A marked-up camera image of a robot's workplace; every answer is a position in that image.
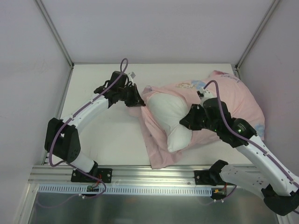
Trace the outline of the white pillow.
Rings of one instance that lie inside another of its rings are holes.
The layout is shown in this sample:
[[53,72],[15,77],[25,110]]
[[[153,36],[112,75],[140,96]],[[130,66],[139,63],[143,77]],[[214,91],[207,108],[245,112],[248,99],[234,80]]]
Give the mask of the white pillow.
[[182,98],[158,92],[149,98],[147,107],[166,133],[167,149],[170,153],[182,150],[190,144],[192,131],[179,123],[189,112]]

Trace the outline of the purple Elsa print pillowcase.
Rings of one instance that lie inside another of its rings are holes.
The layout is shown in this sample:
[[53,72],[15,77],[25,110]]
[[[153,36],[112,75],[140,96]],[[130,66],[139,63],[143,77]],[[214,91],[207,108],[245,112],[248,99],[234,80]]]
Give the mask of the purple Elsa print pillowcase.
[[186,80],[168,84],[163,87],[147,86],[142,92],[146,106],[129,108],[129,114],[137,117],[145,142],[150,164],[154,169],[164,168],[179,162],[185,152],[192,147],[202,147],[220,141],[220,138],[209,130],[192,131],[190,144],[179,151],[170,153],[167,149],[167,136],[155,121],[147,107],[147,101],[155,93],[167,93],[182,98],[189,110],[192,104],[200,104],[197,90],[206,87],[213,95],[216,88],[209,81],[215,80],[219,86],[220,98],[226,103],[232,117],[242,118],[255,128],[257,134],[263,138],[265,118],[263,112],[246,85],[234,75],[214,70],[208,78],[203,80]]

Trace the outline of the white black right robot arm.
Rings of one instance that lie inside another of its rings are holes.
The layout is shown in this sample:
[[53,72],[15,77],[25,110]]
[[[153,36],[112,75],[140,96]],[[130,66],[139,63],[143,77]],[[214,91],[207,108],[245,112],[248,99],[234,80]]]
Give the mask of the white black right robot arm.
[[253,176],[218,160],[199,175],[207,185],[231,183],[260,197],[274,213],[285,216],[299,207],[299,178],[266,147],[256,130],[244,119],[233,118],[227,105],[216,98],[193,104],[180,124],[192,131],[212,131],[223,142],[249,159],[261,173]]

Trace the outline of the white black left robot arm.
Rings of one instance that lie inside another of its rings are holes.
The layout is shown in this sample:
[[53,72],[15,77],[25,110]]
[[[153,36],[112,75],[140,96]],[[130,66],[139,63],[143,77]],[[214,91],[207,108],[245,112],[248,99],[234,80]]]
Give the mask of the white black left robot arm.
[[95,181],[98,164],[81,151],[79,134],[100,113],[119,101],[123,101],[127,107],[145,106],[133,81],[134,77],[133,72],[125,74],[114,71],[111,78],[96,88],[91,99],[76,112],[63,119],[52,118],[47,126],[45,150],[81,170],[81,176],[87,182]]

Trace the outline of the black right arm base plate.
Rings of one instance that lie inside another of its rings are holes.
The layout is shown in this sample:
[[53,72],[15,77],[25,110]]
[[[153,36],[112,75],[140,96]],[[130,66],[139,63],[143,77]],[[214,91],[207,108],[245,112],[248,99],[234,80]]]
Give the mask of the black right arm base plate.
[[196,185],[225,185],[218,172],[210,170],[195,170],[194,181]]

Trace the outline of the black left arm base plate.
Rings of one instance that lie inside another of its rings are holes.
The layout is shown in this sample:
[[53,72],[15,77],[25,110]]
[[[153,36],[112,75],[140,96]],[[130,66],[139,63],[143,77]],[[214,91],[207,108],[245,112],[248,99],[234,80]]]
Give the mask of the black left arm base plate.
[[[92,170],[88,174],[102,180],[104,183],[111,183],[112,172],[113,170],[111,168],[98,167],[98,168],[92,168]],[[81,173],[80,171],[78,171],[77,169],[75,169],[72,171],[71,182],[96,183],[97,180],[90,178],[85,174]]]

